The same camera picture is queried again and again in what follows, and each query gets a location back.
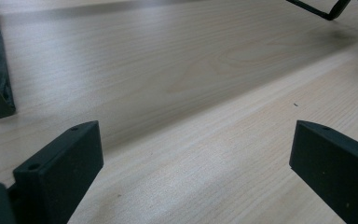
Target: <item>wooden table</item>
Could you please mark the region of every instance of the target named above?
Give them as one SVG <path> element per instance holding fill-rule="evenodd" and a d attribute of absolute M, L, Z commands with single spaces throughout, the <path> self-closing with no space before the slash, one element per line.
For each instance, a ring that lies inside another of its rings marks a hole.
<path fill-rule="evenodd" d="M 0 0 L 0 22 L 0 182 L 100 121 L 70 223 L 342 222 L 288 161 L 298 119 L 358 140 L 358 2 L 330 22 L 283 0 Z"/>

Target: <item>tabletop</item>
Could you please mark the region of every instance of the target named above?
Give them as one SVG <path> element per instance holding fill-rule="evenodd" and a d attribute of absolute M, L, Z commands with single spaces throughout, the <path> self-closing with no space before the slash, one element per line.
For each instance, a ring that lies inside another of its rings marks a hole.
<path fill-rule="evenodd" d="M 298 119 L 358 141 L 358 1 L 325 21 L 283 0 L 0 0 L 0 24 L 0 182 L 100 122 L 69 223 L 343 223 L 288 162 Z"/>

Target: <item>screw hole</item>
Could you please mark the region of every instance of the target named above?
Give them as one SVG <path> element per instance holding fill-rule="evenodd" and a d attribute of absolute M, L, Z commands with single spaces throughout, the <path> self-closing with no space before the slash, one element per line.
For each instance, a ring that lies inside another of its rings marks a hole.
<path fill-rule="evenodd" d="M 40 164 L 38 163 L 35 163 L 35 164 L 32 164 L 28 167 L 28 170 L 32 171 L 32 170 L 36 170 L 37 168 L 39 168 Z"/>

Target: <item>wood grain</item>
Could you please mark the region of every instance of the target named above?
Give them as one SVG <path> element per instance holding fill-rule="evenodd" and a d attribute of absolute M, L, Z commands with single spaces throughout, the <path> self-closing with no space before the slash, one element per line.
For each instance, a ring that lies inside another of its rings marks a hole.
<path fill-rule="evenodd" d="M 97 119 L 105 166 L 70 223 L 342 223 L 288 161 L 297 119 L 358 140 L 357 1 L 329 22 L 271 0 L 2 0 L 0 22 L 0 182 Z"/>

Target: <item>light wood surface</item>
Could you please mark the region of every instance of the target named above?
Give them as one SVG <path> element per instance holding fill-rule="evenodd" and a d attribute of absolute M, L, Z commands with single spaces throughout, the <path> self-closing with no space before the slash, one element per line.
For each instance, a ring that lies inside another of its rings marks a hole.
<path fill-rule="evenodd" d="M 0 182 L 98 120 L 70 223 L 342 223 L 288 162 L 298 119 L 358 140 L 358 1 L 331 22 L 283 0 L 0 0 L 0 22 Z"/>

